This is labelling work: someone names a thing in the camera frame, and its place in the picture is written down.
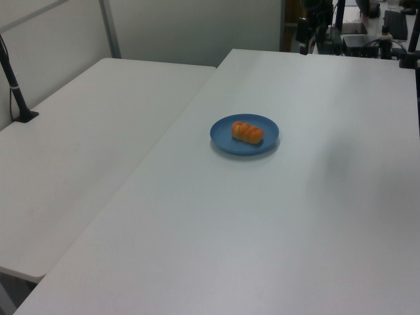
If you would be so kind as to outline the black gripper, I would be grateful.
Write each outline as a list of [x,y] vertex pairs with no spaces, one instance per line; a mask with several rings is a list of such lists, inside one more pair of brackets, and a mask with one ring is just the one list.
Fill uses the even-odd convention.
[[327,29],[332,19],[332,1],[302,0],[301,5],[306,11],[306,18],[299,18],[297,23],[297,41],[299,53],[308,54],[308,31],[316,29],[314,53],[324,53],[328,48]]

